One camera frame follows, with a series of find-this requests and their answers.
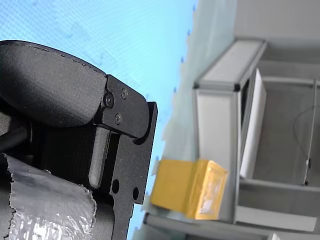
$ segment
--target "blue floor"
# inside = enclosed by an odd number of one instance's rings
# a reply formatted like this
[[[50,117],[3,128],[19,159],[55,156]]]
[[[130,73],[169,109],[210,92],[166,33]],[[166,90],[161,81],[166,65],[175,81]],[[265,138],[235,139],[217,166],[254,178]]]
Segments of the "blue floor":
[[[164,128],[179,88],[197,0],[2,0],[0,40],[47,45],[112,74],[158,104],[150,163],[161,159]],[[152,177],[146,191],[150,194]],[[144,212],[136,205],[128,238]]]

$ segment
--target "gray wall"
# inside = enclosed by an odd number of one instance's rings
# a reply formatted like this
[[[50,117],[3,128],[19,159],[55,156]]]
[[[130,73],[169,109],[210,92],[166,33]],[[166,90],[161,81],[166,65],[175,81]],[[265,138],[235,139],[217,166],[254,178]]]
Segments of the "gray wall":
[[[320,62],[320,1],[238,0],[234,35],[267,40],[264,59]]]

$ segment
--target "yellow box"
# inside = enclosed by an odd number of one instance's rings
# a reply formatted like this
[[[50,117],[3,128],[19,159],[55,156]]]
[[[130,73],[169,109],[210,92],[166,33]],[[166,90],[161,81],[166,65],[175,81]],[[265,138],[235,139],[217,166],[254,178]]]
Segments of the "yellow box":
[[[163,159],[151,203],[184,213],[187,218],[217,220],[228,171],[211,160]]]

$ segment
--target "black rubber pad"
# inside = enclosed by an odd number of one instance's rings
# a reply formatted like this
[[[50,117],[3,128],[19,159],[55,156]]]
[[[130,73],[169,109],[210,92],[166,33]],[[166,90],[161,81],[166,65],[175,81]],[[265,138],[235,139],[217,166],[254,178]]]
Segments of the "black rubber pad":
[[[0,41],[0,98],[41,123],[88,123],[106,81],[103,71],[67,53],[25,41]]]

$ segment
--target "yellow cardboard box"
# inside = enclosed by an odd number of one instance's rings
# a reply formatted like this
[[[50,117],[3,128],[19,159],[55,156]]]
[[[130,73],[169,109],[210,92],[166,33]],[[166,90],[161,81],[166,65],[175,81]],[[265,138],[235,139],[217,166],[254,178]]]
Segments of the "yellow cardboard box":
[[[184,213],[187,218],[217,220],[228,171],[211,160],[163,159],[151,203]]]

